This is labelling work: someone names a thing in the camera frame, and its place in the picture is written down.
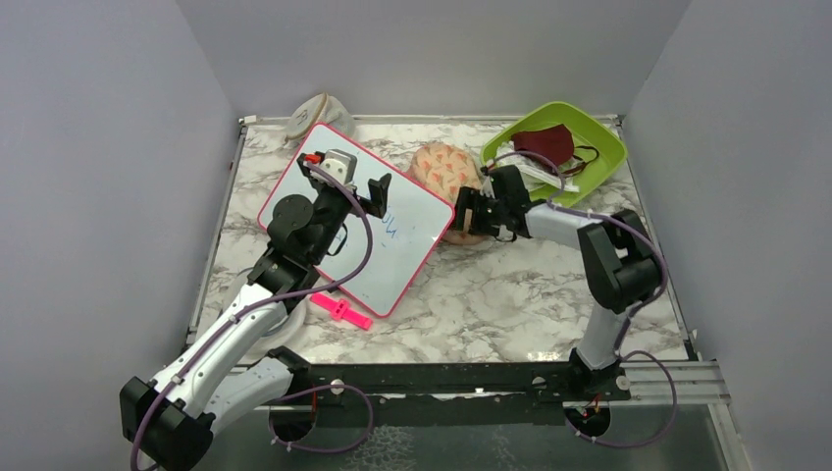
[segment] marble surface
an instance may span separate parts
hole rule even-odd
[[[505,124],[360,123],[356,140],[397,168],[421,145],[441,141],[478,155]],[[249,129],[202,309],[201,335],[223,308],[237,274],[268,240],[256,216],[293,156],[280,126]],[[577,207],[642,212],[627,166]],[[387,319],[369,332],[335,323],[310,309],[287,344],[312,362],[440,362],[564,360],[586,329],[592,298],[580,253],[553,242],[518,239],[463,247],[440,244]],[[261,340],[253,355],[271,345]],[[685,358],[667,295],[642,310],[622,351],[644,349]]]

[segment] dark red cloth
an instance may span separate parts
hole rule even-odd
[[[514,150],[537,152],[556,166],[561,166],[575,154],[572,132],[564,125],[542,131],[520,131],[511,136]]]

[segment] green plastic tray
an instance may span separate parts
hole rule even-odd
[[[555,202],[569,207],[584,199],[601,183],[608,179],[627,160],[627,147],[610,130],[592,116],[569,103],[554,101],[529,113],[523,119],[506,128],[483,147],[482,160],[485,164],[494,157],[503,143],[520,131],[541,131],[557,125],[566,125],[572,132],[575,145],[591,145],[598,150],[598,159],[573,179],[581,190],[577,193],[564,192],[554,198]],[[556,188],[550,184],[531,193],[532,201],[549,198]]]

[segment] screw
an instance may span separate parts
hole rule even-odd
[[[335,379],[330,384],[333,386],[343,386],[343,381]],[[343,393],[343,388],[332,388],[330,391],[332,391],[335,395],[339,395]]]
[[[618,387],[621,391],[629,391],[630,390],[630,379],[626,376],[622,375],[615,379],[615,386]]]

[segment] red face mask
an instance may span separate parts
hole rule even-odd
[[[514,150],[528,150],[546,157],[560,167],[575,154],[572,132],[564,125],[542,131],[520,131],[511,136]]]
[[[565,177],[576,176],[587,168],[587,164],[598,158],[598,150],[589,145],[575,145],[572,140],[572,132],[564,125],[557,125],[554,128],[549,128],[542,131],[520,131],[511,136],[514,142],[514,150],[528,150],[537,152],[560,167],[568,163],[571,159],[575,159],[576,165],[568,170],[560,172]],[[576,149],[589,150],[595,155],[590,154],[589,158],[582,153],[581,157],[575,155]],[[554,174],[551,168],[546,167],[546,170]]]

